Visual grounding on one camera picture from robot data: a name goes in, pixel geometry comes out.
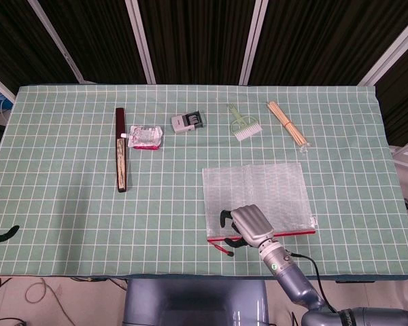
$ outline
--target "bundle of bamboo sticks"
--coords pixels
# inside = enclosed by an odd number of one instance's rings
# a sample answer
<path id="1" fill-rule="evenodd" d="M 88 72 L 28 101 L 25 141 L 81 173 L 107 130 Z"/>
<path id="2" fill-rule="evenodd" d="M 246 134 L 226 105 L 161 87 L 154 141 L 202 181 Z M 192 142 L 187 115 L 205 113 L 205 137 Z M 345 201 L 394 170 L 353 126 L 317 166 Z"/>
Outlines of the bundle of bamboo sticks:
<path id="1" fill-rule="evenodd" d="M 298 128 L 295 127 L 294 124 L 286 117 L 277 103 L 271 101 L 267 104 L 267 107 L 272 111 L 275 117 L 278 118 L 283 127 L 287 129 L 287 131 L 292 135 L 294 141 L 296 141 L 296 144 L 298 144 L 298 146 L 304 146 L 307 144 L 307 140 L 305 139 L 305 137 L 301 134 Z"/>

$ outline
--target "robotic arm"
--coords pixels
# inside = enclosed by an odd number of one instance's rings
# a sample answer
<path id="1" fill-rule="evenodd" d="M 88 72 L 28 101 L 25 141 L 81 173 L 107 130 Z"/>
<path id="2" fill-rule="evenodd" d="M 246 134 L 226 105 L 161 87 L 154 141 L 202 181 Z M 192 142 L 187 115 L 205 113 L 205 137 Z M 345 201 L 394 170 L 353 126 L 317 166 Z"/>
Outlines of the robotic arm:
<path id="1" fill-rule="evenodd" d="M 293 262 L 289 252 L 274 239 L 272 225 L 256 205 L 244 206 L 221 213 L 221 225 L 225 219 L 233 220 L 232 226 L 242 235 L 233 246 L 248 244 L 260 251 L 260 258 L 275 276 L 293 303 L 306 307 L 302 326 L 408 326 L 408 311 L 386 308 L 355 308 L 332 312 Z"/>

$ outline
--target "green grid tablecloth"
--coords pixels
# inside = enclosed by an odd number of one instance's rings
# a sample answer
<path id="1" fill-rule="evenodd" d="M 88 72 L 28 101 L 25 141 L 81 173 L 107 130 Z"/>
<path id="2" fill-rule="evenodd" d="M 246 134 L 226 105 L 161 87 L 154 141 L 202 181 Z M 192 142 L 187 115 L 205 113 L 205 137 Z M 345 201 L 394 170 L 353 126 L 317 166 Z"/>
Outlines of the green grid tablecloth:
<path id="1" fill-rule="evenodd" d="M 312 147 L 300 153 L 266 108 L 277 101 Z M 241 143 L 233 116 L 260 120 Z M 158 151 L 128 152 L 129 188 L 116 189 L 114 112 L 158 124 Z M 174 134 L 176 114 L 204 128 Z M 202 168 L 300 162 L 314 235 L 281 238 L 321 273 L 408 274 L 408 217 L 373 88 L 29 86 L 0 147 L 0 274 L 268 276 L 258 251 L 228 257 L 206 242 Z M 301 269 L 313 274 L 309 262 Z"/>

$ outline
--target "white bristles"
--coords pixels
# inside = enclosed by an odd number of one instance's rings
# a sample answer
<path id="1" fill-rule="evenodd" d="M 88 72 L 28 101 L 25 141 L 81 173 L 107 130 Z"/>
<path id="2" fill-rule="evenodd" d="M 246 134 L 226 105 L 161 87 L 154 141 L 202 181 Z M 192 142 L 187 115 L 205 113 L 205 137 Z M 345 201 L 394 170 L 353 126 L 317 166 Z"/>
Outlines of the white bristles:
<path id="1" fill-rule="evenodd" d="M 243 130 L 238 130 L 234 132 L 234 135 L 236 136 L 238 141 L 242 141 L 244 139 L 247 139 L 251 137 L 253 134 L 256 134 L 257 132 L 260 132 L 262 130 L 260 124 L 258 122 L 254 122 L 247 128 Z"/>

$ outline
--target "green brush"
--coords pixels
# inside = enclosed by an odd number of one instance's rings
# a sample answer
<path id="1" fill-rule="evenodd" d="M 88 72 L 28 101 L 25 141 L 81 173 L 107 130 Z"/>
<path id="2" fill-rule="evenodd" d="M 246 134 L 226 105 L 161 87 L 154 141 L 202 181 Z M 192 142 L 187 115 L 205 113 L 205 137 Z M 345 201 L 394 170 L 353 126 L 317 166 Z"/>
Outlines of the green brush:
<path id="1" fill-rule="evenodd" d="M 251 137 L 262 130 L 258 120 L 250 115 L 241 116 L 234 104 L 228 104 L 228 108 L 235 116 L 236 120 L 231 122 L 230 131 L 236 136 L 238 141 Z"/>

